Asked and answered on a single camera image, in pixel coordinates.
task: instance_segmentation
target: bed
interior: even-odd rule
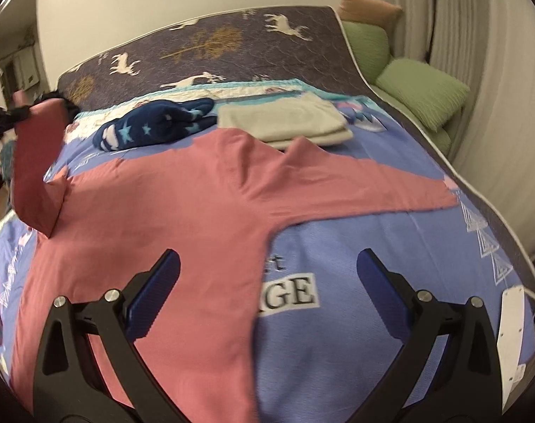
[[[495,334],[502,292],[519,284],[535,292],[535,271],[512,231],[410,119],[372,92],[331,8],[278,6],[186,20],[75,66],[58,88],[83,112],[68,126],[46,180],[65,166],[74,176],[117,158],[191,145],[192,137],[114,153],[93,147],[89,137],[100,125],[150,100],[211,97],[218,109],[312,92],[331,101],[356,100],[386,129],[351,126],[354,138],[330,152],[444,180],[457,195],[458,207],[449,210],[311,221],[275,237],[264,291],[308,269],[317,302],[306,307],[312,309],[283,307],[258,318],[254,363],[261,421],[346,421],[399,351],[400,342],[387,333],[351,264],[363,248],[440,300],[462,304],[480,296]],[[19,374],[12,367],[15,330],[27,310],[21,299],[31,297],[27,277],[35,245],[36,232],[9,212],[0,222],[0,371],[9,383]],[[316,309],[323,305],[320,316]],[[526,305],[520,364],[535,351],[535,304]],[[322,341],[313,329],[349,340]],[[443,346],[435,346],[409,403],[426,393]],[[297,373],[297,364],[310,366]]]

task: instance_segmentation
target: white triangle pattern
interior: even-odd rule
[[[483,230],[479,229],[477,231],[477,238],[479,239],[480,256],[482,258],[500,248],[498,242]]]
[[[494,271],[494,283],[498,285],[514,270],[514,267],[509,262],[506,262],[495,252],[491,254],[492,257],[492,269]]]
[[[488,226],[485,218],[469,210],[463,202],[461,202],[461,209],[463,210],[465,223],[467,223],[467,232],[478,231]]]

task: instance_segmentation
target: blue bed sheet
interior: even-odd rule
[[[326,99],[345,98],[297,80],[272,82],[293,82],[299,84],[298,89]],[[149,94],[150,98],[157,96],[159,93]],[[273,99],[256,97],[242,103]],[[444,178],[433,159],[391,117],[370,99],[356,99],[374,111],[386,131],[370,132],[351,125],[354,138],[330,152],[371,158],[428,178]],[[80,114],[79,119],[88,115]],[[90,138],[76,139],[64,147],[47,178],[64,166],[72,176],[118,157],[138,158],[191,142],[189,137],[169,145],[103,153],[92,146]],[[356,257],[364,248],[372,248],[389,270],[404,275],[413,288],[427,289],[439,300],[464,303],[473,295],[480,296],[497,333],[501,294],[520,280],[486,220],[460,190],[456,193],[460,206],[449,210],[312,221],[275,237],[266,257],[262,312],[254,342],[262,421],[346,421],[398,353],[400,341],[388,334],[356,274]],[[35,243],[35,232],[14,216],[1,228],[0,294],[4,298],[0,304],[0,356],[6,364],[6,378],[20,295]],[[527,304],[525,309],[520,363],[534,353],[533,316]],[[444,340],[436,343],[408,403],[426,393]]]

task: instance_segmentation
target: blue gripper pad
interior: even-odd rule
[[[181,272],[179,255],[172,250],[156,265],[125,314],[126,337],[131,342],[147,336]]]
[[[393,287],[385,272],[385,266],[370,249],[363,250],[357,256],[357,275],[365,291],[371,298],[388,333],[406,343],[410,337],[410,312],[401,295]]]

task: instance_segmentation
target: dark mattress with deer print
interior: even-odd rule
[[[455,176],[422,132],[365,83],[329,7],[275,6],[187,20],[75,66],[60,77],[58,88],[82,111],[91,111],[175,87],[294,78],[329,92],[367,95]],[[535,290],[531,267],[508,228],[480,197],[461,186],[491,225],[524,285]]]

